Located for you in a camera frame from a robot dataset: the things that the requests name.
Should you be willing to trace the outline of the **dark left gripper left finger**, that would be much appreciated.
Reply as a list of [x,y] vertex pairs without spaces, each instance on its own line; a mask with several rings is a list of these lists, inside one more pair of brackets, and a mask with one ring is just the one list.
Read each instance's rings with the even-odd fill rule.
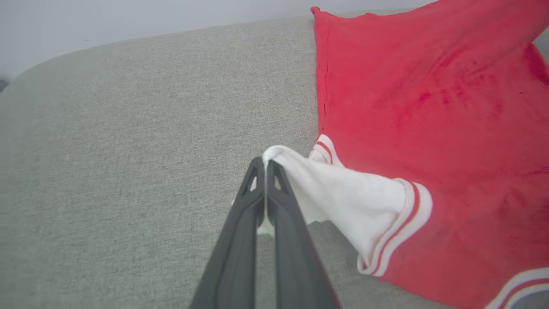
[[265,169],[254,158],[190,304],[191,309],[253,309],[256,237],[265,212]]

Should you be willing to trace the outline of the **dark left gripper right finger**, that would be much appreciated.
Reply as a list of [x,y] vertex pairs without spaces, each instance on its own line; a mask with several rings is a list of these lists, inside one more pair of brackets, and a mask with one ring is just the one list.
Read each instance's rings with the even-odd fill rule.
[[286,171],[270,160],[266,172],[268,219],[274,227],[279,309],[339,309]]

